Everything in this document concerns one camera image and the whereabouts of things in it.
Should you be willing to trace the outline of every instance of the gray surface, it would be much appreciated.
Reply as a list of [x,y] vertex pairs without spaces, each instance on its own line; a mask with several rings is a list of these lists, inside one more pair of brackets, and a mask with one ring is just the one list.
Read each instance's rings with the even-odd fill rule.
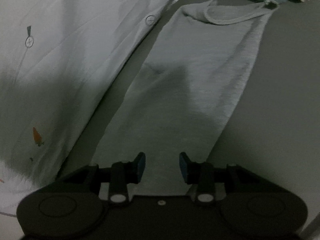
[[[105,94],[60,175],[90,162],[104,130],[122,103],[161,27],[180,0],[140,44]],[[244,5],[248,0],[218,0]],[[320,211],[319,20],[320,0],[287,2],[270,18],[244,93],[209,160],[239,165],[299,195],[309,209],[306,225]]]

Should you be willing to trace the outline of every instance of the orange stain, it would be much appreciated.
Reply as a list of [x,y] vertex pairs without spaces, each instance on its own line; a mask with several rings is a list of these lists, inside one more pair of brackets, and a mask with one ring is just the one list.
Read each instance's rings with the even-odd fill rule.
[[33,127],[33,138],[35,140],[35,143],[40,147],[41,145],[43,145],[44,143],[42,142],[42,137],[40,136],[40,134],[37,132],[36,128]]

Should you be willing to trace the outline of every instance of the orange mark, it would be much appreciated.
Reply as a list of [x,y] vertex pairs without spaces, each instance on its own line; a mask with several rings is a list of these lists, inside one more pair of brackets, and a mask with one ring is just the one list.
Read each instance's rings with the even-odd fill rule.
[[35,140],[35,143],[40,147],[41,145],[44,144],[44,142],[42,141],[42,137],[40,136],[40,134],[37,132],[36,128],[33,127],[33,138]]

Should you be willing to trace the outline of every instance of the orange carrot print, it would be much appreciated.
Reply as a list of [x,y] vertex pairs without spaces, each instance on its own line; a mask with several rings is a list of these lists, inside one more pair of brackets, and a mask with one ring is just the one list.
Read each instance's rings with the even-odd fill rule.
[[44,142],[42,141],[42,137],[37,132],[36,128],[33,127],[33,138],[35,140],[35,143],[40,147],[41,145],[44,145]]

